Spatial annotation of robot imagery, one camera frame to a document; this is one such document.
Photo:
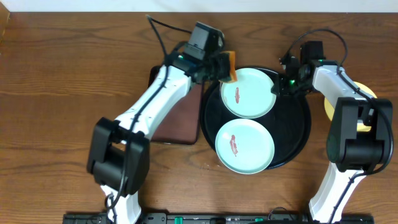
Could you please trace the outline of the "green yellow sponge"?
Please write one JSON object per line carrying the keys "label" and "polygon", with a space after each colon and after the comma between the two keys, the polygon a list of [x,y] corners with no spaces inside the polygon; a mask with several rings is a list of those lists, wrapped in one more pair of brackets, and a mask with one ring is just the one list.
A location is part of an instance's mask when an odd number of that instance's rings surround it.
{"label": "green yellow sponge", "polygon": [[221,68],[219,74],[219,81],[223,83],[233,83],[237,81],[235,70],[236,54],[234,51],[224,51],[220,53]]}

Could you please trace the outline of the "green plate with stain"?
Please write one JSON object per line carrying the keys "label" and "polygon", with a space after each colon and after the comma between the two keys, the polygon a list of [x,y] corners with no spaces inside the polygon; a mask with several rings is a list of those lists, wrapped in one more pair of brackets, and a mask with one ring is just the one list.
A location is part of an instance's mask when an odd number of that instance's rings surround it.
{"label": "green plate with stain", "polygon": [[274,82],[255,68],[236,70],[237,80],[222,83],[220,95],[225,107],[240,118],[264,116],[273,108],[276,95],[271,92]]}

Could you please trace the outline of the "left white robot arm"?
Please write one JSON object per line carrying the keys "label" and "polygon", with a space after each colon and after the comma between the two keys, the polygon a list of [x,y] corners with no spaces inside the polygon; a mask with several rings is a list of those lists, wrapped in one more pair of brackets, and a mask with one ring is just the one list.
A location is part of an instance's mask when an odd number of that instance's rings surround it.
{"label": "left white robot arm", "polygon": [[133,106],[115,120],[101,118],[96,123],[86,169],[106,194],[106,218],[111,223],[138,221],[138,191],[149,171],[150,140],[170,110],[193,84],[236,79],[233,51],[190,61],[187,54],[174,50]]}

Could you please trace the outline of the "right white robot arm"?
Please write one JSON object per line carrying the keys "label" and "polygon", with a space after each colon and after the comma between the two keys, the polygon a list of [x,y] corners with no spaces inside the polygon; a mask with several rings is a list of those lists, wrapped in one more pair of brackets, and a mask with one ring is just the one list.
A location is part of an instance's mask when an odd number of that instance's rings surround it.
{"label": "right white robot arm", "polygon": [[385,169],[392,159],[392,103],[362,91],[336,61],[291,57],[280,64],[285,75],[277,79],[273,93],[316,90],[334,109],[326,140],[330,163],[309,211],[315,222],[336,223],[357,185]]}

